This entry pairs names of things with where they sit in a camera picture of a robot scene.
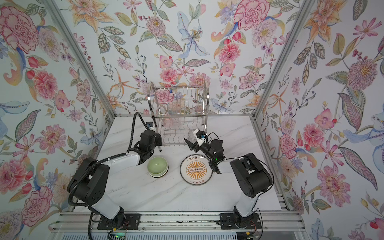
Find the clear glass cup large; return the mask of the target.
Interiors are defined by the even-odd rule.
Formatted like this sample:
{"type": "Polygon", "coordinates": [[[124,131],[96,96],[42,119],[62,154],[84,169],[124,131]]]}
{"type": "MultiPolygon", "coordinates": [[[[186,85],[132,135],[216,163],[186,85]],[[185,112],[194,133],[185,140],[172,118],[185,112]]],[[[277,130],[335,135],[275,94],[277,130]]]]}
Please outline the clear glass cup large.
{"type": "Polygon", "coordinates": [[[196,133],[198,130],[190,130],[188,132],[187,140],[194,143],[196,141],[196,133]]]}

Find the brown rimmed plate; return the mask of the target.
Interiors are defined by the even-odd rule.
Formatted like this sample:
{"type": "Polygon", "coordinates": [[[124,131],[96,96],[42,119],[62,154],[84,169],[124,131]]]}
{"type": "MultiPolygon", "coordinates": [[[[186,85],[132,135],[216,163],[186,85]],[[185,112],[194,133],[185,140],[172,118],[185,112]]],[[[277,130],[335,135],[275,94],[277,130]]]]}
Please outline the brown rimmed plate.
{"type": "Polygon", "coordinates": [[[187,156],[180,165],[182,179],[193,186],[200,186],[207,183],[213,171],[209,166],[209,161],[202,155],[187,156]]]}

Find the pale green bowl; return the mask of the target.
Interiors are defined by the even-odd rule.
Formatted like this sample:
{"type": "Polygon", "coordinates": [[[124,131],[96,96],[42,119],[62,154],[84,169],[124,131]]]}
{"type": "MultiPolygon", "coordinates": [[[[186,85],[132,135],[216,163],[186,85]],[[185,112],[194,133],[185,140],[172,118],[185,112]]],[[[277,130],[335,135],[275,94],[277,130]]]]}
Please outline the pale green bowl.
{"type": "Polygon", "coordinates": [[[149,160],[147,165],[147,170],[149,173],[159,174],[168,172],[169,164],[166,159],[162,157],[155,157],[149,160]]]}

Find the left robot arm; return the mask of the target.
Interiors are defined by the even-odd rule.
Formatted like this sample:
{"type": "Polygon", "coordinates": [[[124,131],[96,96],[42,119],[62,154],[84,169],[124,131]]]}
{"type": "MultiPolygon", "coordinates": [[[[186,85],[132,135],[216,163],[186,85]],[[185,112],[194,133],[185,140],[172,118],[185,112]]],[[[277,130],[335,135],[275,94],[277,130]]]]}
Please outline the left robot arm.
{"type": "Polygon", "coordinates": [[[125,211],[105,194],[108,178],[128,168],[143,164],[162,146],[159,133],[145,130],[141,139],[128,152],[103,160],[86,158],[68,184],[68,203],[72,207],[86,207],[92,213],[120,227],[126,220],[125,211]]]}

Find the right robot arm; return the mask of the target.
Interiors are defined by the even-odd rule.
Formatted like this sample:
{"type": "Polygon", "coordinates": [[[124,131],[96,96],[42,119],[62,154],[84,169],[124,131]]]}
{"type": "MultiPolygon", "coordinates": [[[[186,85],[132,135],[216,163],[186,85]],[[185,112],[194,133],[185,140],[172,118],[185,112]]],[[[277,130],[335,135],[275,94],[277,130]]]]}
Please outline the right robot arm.
{"type": "Polygon", "coordinates": [[[234,206],[234,225],[244,229],[257,215],[254,208],[259,196],[268,192],[273,184],[273,176],[263,163],[253,154],[227,158],[224,155],[223,141],[219,139],[207,142],[197,139],[194,143],[184,139],[189,149],[195,153],[201,151],[208,159],[211,170],[216,174],[234,174],[242,191],[238,203],[234,206]]]}

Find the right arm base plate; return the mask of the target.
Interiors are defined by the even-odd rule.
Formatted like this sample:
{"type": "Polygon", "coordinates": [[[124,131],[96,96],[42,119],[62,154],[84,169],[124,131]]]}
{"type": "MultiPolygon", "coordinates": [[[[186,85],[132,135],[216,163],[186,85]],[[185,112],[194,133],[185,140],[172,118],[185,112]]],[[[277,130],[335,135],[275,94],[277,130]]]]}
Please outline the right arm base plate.
{"type": "Polygon", "coordinates": [[[257,213],[252,213],[248,217],[242,217],[235,213],[221,213],[219,217],[222,230],[261,230],[263,228],[257,213]]]}

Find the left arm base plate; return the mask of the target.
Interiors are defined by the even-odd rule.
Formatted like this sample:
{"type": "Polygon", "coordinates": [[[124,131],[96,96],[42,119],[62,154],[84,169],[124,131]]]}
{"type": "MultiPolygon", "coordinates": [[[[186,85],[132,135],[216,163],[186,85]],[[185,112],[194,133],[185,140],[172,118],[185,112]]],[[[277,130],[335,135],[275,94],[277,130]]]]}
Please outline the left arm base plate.
{"type": "Polygon", "coordinates": [[[141,214],[124,213],[124,216],[122,214],[117,215],[113,220],[101,216],[97,230],[138,230],[140,219],[141,214]]]}

